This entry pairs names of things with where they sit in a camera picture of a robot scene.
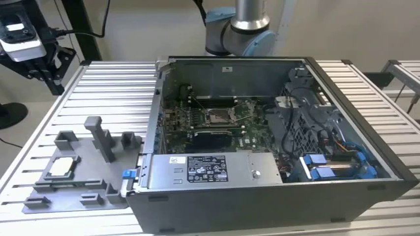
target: metal rail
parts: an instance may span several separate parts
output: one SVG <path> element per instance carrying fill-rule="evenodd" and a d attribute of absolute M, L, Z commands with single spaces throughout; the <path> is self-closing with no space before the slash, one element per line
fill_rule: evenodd
<path fill-rule="evenodd" d="M 420 99 L 420 61 L 417 60 L 391 60 L 389 61 L 383 71 L 391 72 L 393 75 L 403 82 L 405 87 L 409 87 L 414 92 L 415 96 L 411 100 L 411 104 L 407 110 L 410 114 L 414 105 L 419 102 Z"/>
<path fill-rule="evenodd" d="M 420 178 L 420 127 L 383 95 L 354 65 L 319 61 L 385 141 Z M 67 93 L 58 99 L 17 160 L 0 180 L 0 235 L 138 235 L 142 228 L 130 208 L 45 214 L 22 213 L 23 204 L 55 150 L 61 130 L 90 136 L 85 119 L 103 117 L 114 135 L 135 131 L 146 136 L 155 89 L 155 63 L 94 62 L 79 69 Z M 206 235 L 418 235 L 420 186 L 394 202 L 378 203 L 350 223 L 307 225 Z"/>

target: blue release latch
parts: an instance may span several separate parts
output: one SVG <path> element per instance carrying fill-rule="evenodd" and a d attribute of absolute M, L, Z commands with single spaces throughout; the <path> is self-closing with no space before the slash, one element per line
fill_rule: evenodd
<path fill-rule="evenodd" d="M 123 179 L 135 179 L 138 174 L 138 170 L 125 170 L 123 171 Z"/>

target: gray plastic block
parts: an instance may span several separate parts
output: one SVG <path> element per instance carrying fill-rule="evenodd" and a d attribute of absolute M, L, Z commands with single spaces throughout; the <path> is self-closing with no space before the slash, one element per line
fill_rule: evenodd
<path fill-rule="evenodd" d="M 122 134 L 122 144 L 125 149 L 127 148 L 138 148 L 141 146 L 142 140 L 137 139 L 137 135 L 134 132 L 125 132 Z"/>
<path fill-rule="evenodd" d="M 97 182 L 87 183 L 86 187 L 89 189 L 106 189 L 107 188 L 107 183 L 105 179 L 99 179 Z"/>
<path fill-rule="evenodd" d="M 61 131 L 55 138 L 55 145 L 62 151 L 74 150 L 71 142 L 79 141 L 74 131 Z"/>
<path fill-rule="evenodd" d="M 105 200 L 101 197 L 98 193 L 85 193 L 81 195 L 79 198 L 81 203 L 85 206 L 91 206 L 91 205 L 102 205 L 105 204 Z"/>
<path fill-rule="evenodd" d="M 94 145 L 93 138 L 79 138 L 78 141 L 71 141 L 73 150 L 57 149 L 31 193 L 33 198 L 47 197 L 50 200 L 49 207 L 30 208 L 25 206 L 23 212 L 31 214 L 127 208 L 126 198 L 121 197 L 119 192 L 123 185 L 123 171 L 137 166 L 142 140 L 139 136 L 135 139 L 130 135 L 127 137 L 133 142 L 137 140 L 138 144 L 131 145 L 131 147 L 138 148 L 125 147 L 123 143 L 126 144 L 127 141 L 122 142 L 122 136 L 113 137 L 113 143 L 115 143 L 113 152 L 117 159 L 111 163 L 105 161 L 102 152 Z M 81 158 L 75 162 L 74 178 L 46 180 L 43 177 L 49 174 L 57 158 L 73 156 Z M 98 194 L 99 201 L 103 203 L 83 205 L 81 203 L 82 194 Z"/>
<path fill-rule="evenodd" d="M 103 154 L 105 160 L 107 163 L 111 163 L 117 160 L 117 157 L 113 153 L 114 140 L 110 135 L 110 132 L 105 133 L 105 130 L 101 126 L 103 119 L 101 117 L 89 117 L 85 122 L 85 127 L 91 131 L 94 136 L 94 144 Z"/>
<path fill-rule="evenodd" d="M 38 197 L 38 198 L 29 197 L 25 201 L 25 205 L 30 209 L 49 208 L 50 202 L 51 201 L 49 200 L 47 197 Z"/>
<path fill-rule="evenodd" d="M 111 204 L 126 203 L 126 198 L 122 197 L 121 191 L 115 190 L 110 183 L 107 185 L 106 198 Z"/>
<path fill-rule="evenodd" d="M 54 192 L 55 188 L 51 186 L 50 183 L 46 184 L 35 184 L 34 189 L 38 193 Z"/>

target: white wall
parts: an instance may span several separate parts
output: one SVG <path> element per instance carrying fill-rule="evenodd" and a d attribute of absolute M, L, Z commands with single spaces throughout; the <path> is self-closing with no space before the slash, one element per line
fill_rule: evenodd
<path fill-rule="evenodd" d="M 85 2 L 99 32 L 106 0 Z M 267 0 L 274 30 L 283 3 Z M 233 5 L 234 0 L 206 0 L 207 10 Z M 419 9 L 420 0 L 298 0 L 287 41 L 277 55 L 351 59 L 365 70 L 379 70 L 389 59 L 419 59 Z M 63 29 L 53 0 L 42 1 L 42 10 L 51 26 Z M 113 0 L 107 36 L 98 44 L 105 60 L 153 61 L 161 55 L 202 55 L 205 37 L 193 0 Z M 61 44 L 70 47 L 69 39 Z M 0 103 L 54 99 L 42 82 L 0 68 Z"/>
<path fill-rule="evenodd" d="M 287 56 L 350 59 L 378 71 L 390 59 L 420 59 L 420 0 L 298 0 Z"/>
<path fill-rule="evenodd" d="M 106 1 L 85 1 L 99 31 Z M 271 28 L 278 29 L 283 0 L 267 0 Z M 234 6 L 234 0 L 206 0 L 205 8 Z M 170 55 L 203 55 L 206 28 L 193 0 L 119 0 L 111 2 L 107 36 L 98 40 L 105 60 L 149 60 Z"/>

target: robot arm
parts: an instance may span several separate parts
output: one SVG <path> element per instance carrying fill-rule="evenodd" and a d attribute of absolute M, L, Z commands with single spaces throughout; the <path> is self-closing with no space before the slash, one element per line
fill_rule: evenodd
<path fill-rule="evenodd" d="M 65 92 L 62 79 L 77 55 L 73 48 L 61 47 L 58 36 L 37 0 L 0 0 L 0 64 L 27 79 L 45 81 L 54 95 Z"/>
<path fill-rule="evenodd" d="M 222 7 L 207 14 L 207 53 L 215 56 L 267 56 L 277 34 L 269 30 L 265 0 L 237 0 L 237 7 Z"/>

